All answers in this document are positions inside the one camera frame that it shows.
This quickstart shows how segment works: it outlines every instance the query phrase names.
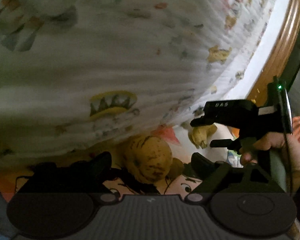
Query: bed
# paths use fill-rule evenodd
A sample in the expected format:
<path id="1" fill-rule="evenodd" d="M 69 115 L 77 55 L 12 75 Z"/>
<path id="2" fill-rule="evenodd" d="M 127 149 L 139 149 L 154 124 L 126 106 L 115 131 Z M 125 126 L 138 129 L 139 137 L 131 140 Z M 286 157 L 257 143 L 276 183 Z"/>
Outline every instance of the bed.
<path id="1" fill-rule="evenodd" d="M 0 0 L 0 165 L 192 118 L 244 77 L 275 1 Z"/>

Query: finger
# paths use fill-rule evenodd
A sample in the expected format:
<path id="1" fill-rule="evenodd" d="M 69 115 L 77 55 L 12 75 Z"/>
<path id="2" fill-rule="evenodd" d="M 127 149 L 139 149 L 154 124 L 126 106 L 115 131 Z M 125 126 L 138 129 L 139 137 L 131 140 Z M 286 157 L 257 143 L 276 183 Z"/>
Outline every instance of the finger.
<path id="1" fill-rule="evenodd" d="M 282 133 L 269 132 L 260 140 L 256 141 L 253 146 L 257 150 L 267 151 L 272 148 L 282 148 L 284 145 L 284 136 Z"/>
<path id="2" fill-rule="evenodd" d="M 294 117 L 294 118 L 292 119 L 292 128 L 293 128 L 293 130 L 294 130 L 296 127 L 298 127 L 298 126 L 300 126 L 300 116 Z"/>
<path id="3" fill-rule="evenodd" d="M 251 153 L 244 153 L 240 157 L 240 163 L 244 166 L 253 160 Z"/>
<path id="4" fill-rule="evenodd" d="M 296 138 L 300 138 L 300 126 L 298 126 L 297 128 L 293 128 L 293 136 L 295 136 Z"/>

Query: plush toy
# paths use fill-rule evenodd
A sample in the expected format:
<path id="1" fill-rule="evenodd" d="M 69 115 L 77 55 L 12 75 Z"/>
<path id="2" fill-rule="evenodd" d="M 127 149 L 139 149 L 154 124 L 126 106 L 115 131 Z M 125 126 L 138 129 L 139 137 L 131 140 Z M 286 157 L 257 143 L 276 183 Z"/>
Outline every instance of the plush toy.
<path id="1" fill-rule="evenodd" d="M 183 163 L 172 158 L 168 143 L 162 138 L 142 134 L 121 144 L 122 163 L 141 183 L 153 184 L 166 176 L 175 179 L 182 174 Z"/>
<path id="2" fill-rule="evenodd" d="M 76 0 L 1 0 L 0 42 L 7 49 L 28 51 L 46 23 L 58 31 L 77 22 Z"/>
<path id="3" fill-rule="evenodd" d="M 189 134 L 189 139 L 194 143 L 194 145 L 199 148 L 205 149 L 208 146 L 208 137 L 213 135 L 217 131 L 215 124 L 195 127 L 191 134 Z"/>

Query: black grip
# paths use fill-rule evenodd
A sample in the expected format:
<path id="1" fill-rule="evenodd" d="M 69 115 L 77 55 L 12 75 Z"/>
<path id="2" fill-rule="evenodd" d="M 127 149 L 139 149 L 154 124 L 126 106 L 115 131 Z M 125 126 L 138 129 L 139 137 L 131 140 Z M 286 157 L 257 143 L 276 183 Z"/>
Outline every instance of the black grip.
<path id="1" fill-rule="evenodd" d="M 231 140 L 231 139 L 212 140 L 210 142 L 210 147 L 211 148 L 227 148 L 232 143 L 233 143 L 233 140 Z"/>
<path id="2" fill-rule="evenodd" d="M 271 175 L 271 166 L 270 166 L 270 151 L 258 151 L 257 152 L 257 160 L 259 166 Z"/>

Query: black cable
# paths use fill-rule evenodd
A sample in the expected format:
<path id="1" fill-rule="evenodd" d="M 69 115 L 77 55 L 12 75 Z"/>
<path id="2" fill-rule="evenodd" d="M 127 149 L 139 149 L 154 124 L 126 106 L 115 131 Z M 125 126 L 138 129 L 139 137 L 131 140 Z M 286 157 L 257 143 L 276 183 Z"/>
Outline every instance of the black cable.
<path id="1" fill-rule="evenodd" d="M 31 176 L 19 176 L 19 177 L 16 177 L 16 182 L 15 182 L 15 185 L 14 185 L 14 193 L 17 193 L 17 182 L 18 182 L 18 179 L 30 179 Z"/>
<path id="2" fill-rule="evenodd" d="M 166 187 L 165 191 L 163 192 L 164 195 L 167 193 L 167 190 L 168 190 L 169 187 L 171 186 L 172 182 L 174 182 L 174 180 L 175 180 L 175 179 L 172 179 L 172 180 L 170 181 L 170 183 L 168 184 L 168 183 L 167 183 L 167 177 L 166 177 L 166 184 L 167 184 L 167 187 Z"/>
<path id="3" fill-rule="evenodd" d="M 287 151 L 287 160 L 288 160 L 288 176 L 290 177 L 290 185 L 289 185 L 289 191 L 290 191 L 290 196 L 292 197 L 292 187 L 293 187 L 293 178 L 292 178 L 292 164 L 291 164 L 291 158 L 290 158 L 290 150 L 289 150 L 289 144 L 288 144 L 288 137 L 287 137 L 287 127 L 286 127 L 286 122 L 285 122 L 285 116 L 284 116 L 284 107 L 283 107 L 283 101 L 282 101 L 282 95 L 280 90 L 278 89 L 278 86 L 276 87 L 277 92 L 278 92 L 278 97 L 279 97 L 279 104 L 280 104 L 280 112 L 281 112 L 281 123 L 282 123 L 282 128 L 283 128 L 283 136 L 284 136 L 284 141 L 286 144 L 286 151 Z"/>

